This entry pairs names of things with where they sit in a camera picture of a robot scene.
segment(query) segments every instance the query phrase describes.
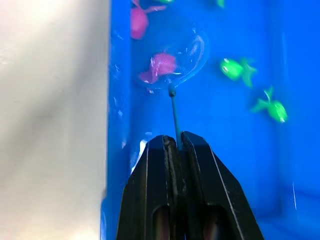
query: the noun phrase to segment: white wall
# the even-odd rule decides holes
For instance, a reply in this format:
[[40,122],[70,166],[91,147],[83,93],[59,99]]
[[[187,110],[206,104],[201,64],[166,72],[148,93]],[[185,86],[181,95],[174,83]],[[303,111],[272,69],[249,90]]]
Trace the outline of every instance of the white wall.
[[0,240],[97,240],[108,0],[0,0]]

